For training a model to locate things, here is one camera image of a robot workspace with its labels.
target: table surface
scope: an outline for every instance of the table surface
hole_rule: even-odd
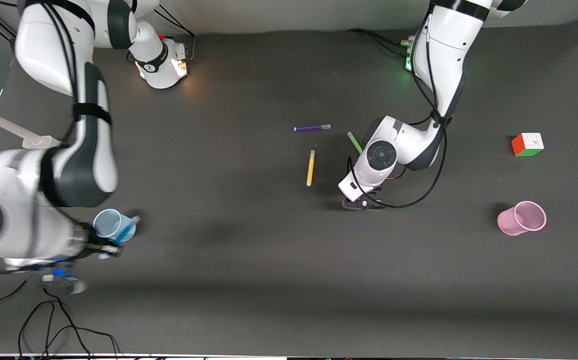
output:
[[[578,358],[578,23],[482,30],[439,184],[383,212],[341,209],[336,185],[357,155],[346,132],[428,114],[400,57],[350,32],[202,36],[196,51],[190,77],[157,91],[123,51],[95,52],[121,180],[102,207],[72,213],[145,220],[119,259],[76,265],[89,287],[65,301],[79,326],[125,353]],[[0,115],[58,137],[69,101],[14,64]],[[546,149],[514,157],[521,132],[541,132]],[[19,144],[0,130],[0,151]],[[436,169],[388,182],[383,199],[418,198]],[[495,217],[522,200],[549,223],[506,236]],[[0,296],[22,278],[0,275]],[[42,300],[31,286],[0,306],[0,353],[17,351]],[[28,326],[33,351],[47,315]]]

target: white pole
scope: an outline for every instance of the white pole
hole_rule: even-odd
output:
[[[42,137],[35,132],[30,132],[27,129],[19,125],[15,125],[11,123],[11,121],[6,120],[0,117],[0,127],[8,132],[12,133],[13,135],[17,135],[21,137],[23,140],[30,142],[33,145],[39,145],[42,143]]]

